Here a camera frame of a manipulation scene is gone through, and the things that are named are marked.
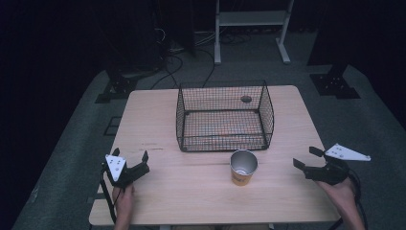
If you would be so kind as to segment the metal cup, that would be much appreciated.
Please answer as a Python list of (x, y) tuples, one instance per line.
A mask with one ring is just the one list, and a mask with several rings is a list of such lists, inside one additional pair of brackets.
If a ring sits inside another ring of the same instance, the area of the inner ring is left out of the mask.
[(230, 158), (232, 181), (238, 186), (249, 183), (259, 165), (258, 158), (249, 150), (236, 150)]

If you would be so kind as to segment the person's left hand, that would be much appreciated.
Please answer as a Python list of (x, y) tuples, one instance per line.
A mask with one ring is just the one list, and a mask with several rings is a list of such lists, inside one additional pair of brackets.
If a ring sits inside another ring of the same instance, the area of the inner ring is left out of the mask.
[(133, 213), (134, 186), (128, 185), (125, 189), (114, 187), (112, 196), (115, 202), (117, 220), (116, 223), (130, 222)]

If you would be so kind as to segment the black metal stand base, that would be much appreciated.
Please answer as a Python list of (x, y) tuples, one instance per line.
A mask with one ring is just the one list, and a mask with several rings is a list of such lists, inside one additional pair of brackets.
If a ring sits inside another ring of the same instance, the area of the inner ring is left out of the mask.
[(310, 78), (320, 96), (335, 96), (339, 100), (359, 99), (357, 91), (349, 86), (343, 75), (347, 64), (333, 64), (325, 74), (311, 74)]
[(108, 82), (95, 100), (96, 104), (107, 104), (112, 100), (124, 100), (135, 90), (138, 80), (121, 74), (107, 74)]

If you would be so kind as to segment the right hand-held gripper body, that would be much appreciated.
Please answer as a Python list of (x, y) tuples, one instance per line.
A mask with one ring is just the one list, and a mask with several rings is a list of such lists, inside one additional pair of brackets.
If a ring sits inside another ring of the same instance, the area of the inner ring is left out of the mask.
[(369, 155), (335, 144), (327, 150), (323, 150), (323, 158), (326, 164), (323, 167), (305, 166), (304, 177), (314, 181), (326, 182), (335, 185), (344, 181), (350, 173), (348, 161), (369, 162), (372, 158)]

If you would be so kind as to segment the white metal desk frame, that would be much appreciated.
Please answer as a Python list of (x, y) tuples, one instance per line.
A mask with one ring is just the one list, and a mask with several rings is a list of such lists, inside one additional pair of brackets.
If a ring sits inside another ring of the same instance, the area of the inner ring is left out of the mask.
[(220, 29), (224, 27), (281, 26), (282, 31), (276, 38), (282, 62), (289, 64), (291, 59), (284, 46), (285, 36), (290, 22), (295, 0), (288, 0), (282, 11), (221, 11), (220, 0), (216, 0), (214, 24), (214, 64), (221, 63)]

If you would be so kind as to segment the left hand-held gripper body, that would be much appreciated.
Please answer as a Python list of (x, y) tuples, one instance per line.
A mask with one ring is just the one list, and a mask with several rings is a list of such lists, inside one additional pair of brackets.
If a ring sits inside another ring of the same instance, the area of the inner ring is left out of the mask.
[(125, 189), (129, 184), (138, 180), (149, 172), (148, 164), (139, 163), (129, 168), (126, 165), (126, 159), (121, 156), (107, 154), (105, 156), (107, 166), (107, 176), (114, 187)]

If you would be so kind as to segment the black rectangular floor frame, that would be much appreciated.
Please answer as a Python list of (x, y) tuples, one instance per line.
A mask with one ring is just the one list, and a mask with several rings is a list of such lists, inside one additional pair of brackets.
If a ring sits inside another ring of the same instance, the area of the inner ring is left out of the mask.
[(121, 116), (113, 116), (110, 118), (107, 127), (104, 130), (104, 136), (115, 136), (119, 129), (122, 117)]

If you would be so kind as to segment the person's right hand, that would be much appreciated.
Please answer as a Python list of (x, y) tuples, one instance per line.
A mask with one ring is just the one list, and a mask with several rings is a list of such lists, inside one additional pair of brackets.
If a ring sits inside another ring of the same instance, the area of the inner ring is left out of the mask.
[(354, 190), (349, 178), (335, 185), (329, 185), (322, 181), (316, 181), (316, 184), (324, 190), (339, 212), (356, 209)]

